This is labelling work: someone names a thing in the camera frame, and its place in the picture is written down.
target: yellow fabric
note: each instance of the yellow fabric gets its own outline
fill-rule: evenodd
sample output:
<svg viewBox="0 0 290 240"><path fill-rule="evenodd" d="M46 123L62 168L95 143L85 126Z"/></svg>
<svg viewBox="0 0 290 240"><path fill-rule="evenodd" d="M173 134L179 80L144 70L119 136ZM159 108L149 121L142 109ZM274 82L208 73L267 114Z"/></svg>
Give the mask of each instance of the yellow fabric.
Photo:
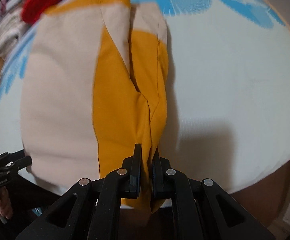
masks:
<svg viewBox="0 0 290 240"><path fill-rule="evenodd" d="M131 31L129 48L130 75L104 27L92 119L101 178L120 168L124 158L133 155L136 143L142 144L141 194L123 203L150 212L159 206L151 208L149 168L166 122L168 55L166 45L144 31Z"/></svg>
<svg viewBox="0 0 290 240"><path fill-rule="evenodd" d="M105 5L112 3L122 3L127 7L130 7L130 0L74 0L72 2L66 3L64 5L54 5L45 10L45 14L47 15L55 15L59 13L64 13L70 10L76 10L78 8L84 8L92 5Z"/></svg>

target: wooden floor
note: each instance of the wooden floor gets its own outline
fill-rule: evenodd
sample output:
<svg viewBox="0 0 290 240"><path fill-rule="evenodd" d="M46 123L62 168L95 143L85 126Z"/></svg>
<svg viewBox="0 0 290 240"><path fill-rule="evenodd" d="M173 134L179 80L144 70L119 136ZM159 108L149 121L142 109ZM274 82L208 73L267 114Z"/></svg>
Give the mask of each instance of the wooden floor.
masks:
<svg viewBox="0 0 290 240"><path fill-rule="evenodd" d="M0 59L0 70L3 60ZM232 196L265 226L282 211L290 188L290 161L260 182Z"/></svg>

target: blue painted pattern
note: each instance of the blue painted pattern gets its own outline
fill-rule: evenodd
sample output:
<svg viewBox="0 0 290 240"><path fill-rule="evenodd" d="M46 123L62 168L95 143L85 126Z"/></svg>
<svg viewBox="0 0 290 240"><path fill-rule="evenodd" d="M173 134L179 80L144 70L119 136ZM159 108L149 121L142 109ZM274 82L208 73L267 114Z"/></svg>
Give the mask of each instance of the blue painted pattern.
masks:
<svg viewBox="0 0 290 240"><path fill-rule="evenodd" d="M134 3L154 1L158 4L165 17L174 17L183 14L203 14L212 6L213 0L131 0ZM263 0L219 0L232 11L245 17L261 28L272 29L274 22L284 26L279 16ZM0 83L0 100L2 95L8 94L15 78L24 78L26 63L34 39L34 31L30 37L21 41L16 52L5 63Z"/></svg>

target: round table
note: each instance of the round table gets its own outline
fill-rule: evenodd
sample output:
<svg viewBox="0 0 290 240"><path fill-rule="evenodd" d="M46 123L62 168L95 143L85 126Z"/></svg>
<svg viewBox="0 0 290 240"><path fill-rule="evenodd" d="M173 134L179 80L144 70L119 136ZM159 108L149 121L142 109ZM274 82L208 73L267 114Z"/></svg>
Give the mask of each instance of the round table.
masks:
<svg viewBox="0 0 290 240"><path fill-rule="evenodd" d="M263 0L132 0L147 1L159 5L168 25L168 112L161 155L189 178L209 177L228 193L287 162L290 30L275 10ZM1 73L0 154L22 149L22 80L36 27ZM56 194L66 191L25 170L20 174Z"/></svg>

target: metal screw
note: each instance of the metal screw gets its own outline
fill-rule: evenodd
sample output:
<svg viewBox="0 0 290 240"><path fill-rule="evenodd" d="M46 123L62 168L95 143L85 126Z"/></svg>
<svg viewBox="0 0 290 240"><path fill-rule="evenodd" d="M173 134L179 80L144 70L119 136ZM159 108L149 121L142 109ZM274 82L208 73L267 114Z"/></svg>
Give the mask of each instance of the metal screw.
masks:
<svg viewBox="0 0 290 240"><path fill-rule="evenodd" d="M175 175L175 174L176 174L176 171L173 170L173 169L168 169L168 170L166 171L166 174L167 174L167 175Z"/></svg>
<svg viewBox="0 0 290 240"><path fill-rule="evenodd" d="M204 184L206 186L213 186L214 181L212 181L211 179L204 179Z"/></svg>
<svg viewBox="0 0 290 240"><path fill-rule="evenodd" d="M81 185L81 186L86 186L86 185L88 185L88 183L89 183L89 179L81 179L80 181L79 181L79 184Z"/></svg>
<svg viewBox="0 0 290 240"><path fill-rule="evenodd" d="M117 171L117 173L118 173L119 175L125 175L125 174L127 173L127 170L126 170L126 169L119 169L119 170Z"/></svg>

